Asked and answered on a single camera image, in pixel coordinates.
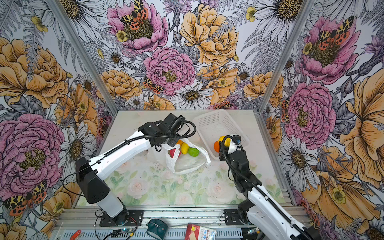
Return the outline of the yellow toy fruit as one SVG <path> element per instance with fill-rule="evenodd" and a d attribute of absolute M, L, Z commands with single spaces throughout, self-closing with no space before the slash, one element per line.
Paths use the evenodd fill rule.
<path fill-rule="evenodd" d="M 232 139 L 226 136 L 221 136 L 218 140 L 219 146 L 224 145 L 226 148 L 230 147 L 231 142 L 232 142 Z"/>

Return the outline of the orange toy fruit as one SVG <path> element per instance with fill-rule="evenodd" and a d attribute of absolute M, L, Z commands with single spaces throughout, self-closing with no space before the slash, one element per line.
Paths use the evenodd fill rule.
<path fill-rule="evenodd" d="M 219 153 L 220 152 L 220 142 L 219 141 L 216 141 L 214 143 L 214 150 Z"/>

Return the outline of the white plastic bag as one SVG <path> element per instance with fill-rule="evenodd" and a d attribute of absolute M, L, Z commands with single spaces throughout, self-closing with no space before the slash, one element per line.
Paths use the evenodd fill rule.
<path fill-rule="evenodd" d="M 182 143 L 187 143 L 190 148 L 197 148 L 200 151 L 200 154 L 197 157 L 191 157 L 188 153 L 186 155 L 181 153 L 178 159 L 171 158 L 169 150 L 180 149 Z M 155 148 L 152 148 L 149 150 L 148 158 L 152 162 L 166 167 L 172 173 L 177 175 L 194 172 L 202 166 L 210 165 L 212 162 L 208 152 L 203 147 L 192 143 L 189 139 L 179 140 L 174 147 L 170 147 L 168 144 L 163 144 L 159 152 Z"/>

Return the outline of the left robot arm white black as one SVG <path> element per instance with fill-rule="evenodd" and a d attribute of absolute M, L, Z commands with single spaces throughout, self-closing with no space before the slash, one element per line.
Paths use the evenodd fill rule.
<path fill-rule="evenodd" d="M 111 192 L 105 179 L 121 165 L 152 147 L 173 147 L 183 137 L 178 132 L 186 123 L 184 116 L 168 114 L 163 121 L 148 122 L 111 150 L 76 163 L 76 180 L 87 203 L 96 204 L 110 218 L 126 217 L 126 207 Z"/>

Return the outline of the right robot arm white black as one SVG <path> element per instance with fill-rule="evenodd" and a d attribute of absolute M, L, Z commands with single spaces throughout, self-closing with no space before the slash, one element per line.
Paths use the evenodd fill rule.
<path fill-rule="evenodd" d="M 315 227 L 306 227 L 271 197 L 250 170 L 242 146 L 226 147 L 223 142 L 220 144 L 220 160 L 227 163 L 236 189 L 246 198 L 238 205 L 238 213 L 244 224 L 258 227 L 271 240 L 321 239 Z"/>

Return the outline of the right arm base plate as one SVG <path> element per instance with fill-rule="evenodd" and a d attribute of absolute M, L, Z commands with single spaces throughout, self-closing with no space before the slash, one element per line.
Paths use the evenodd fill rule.
<path fill-rule="evenodd" d="M 238 209 L 224 209 L 224 222 L 226 226 L 246 226 L 250 224 L 242 219 Z"/>

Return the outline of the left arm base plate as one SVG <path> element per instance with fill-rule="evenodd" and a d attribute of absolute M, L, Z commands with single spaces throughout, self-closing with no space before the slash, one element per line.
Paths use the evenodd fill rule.
<path fill-rule="evenodd" d="M 144 210 L 123 210 L 116 217 L 103 213 L 100 227 L 139 227 L 144 218 Z"/>

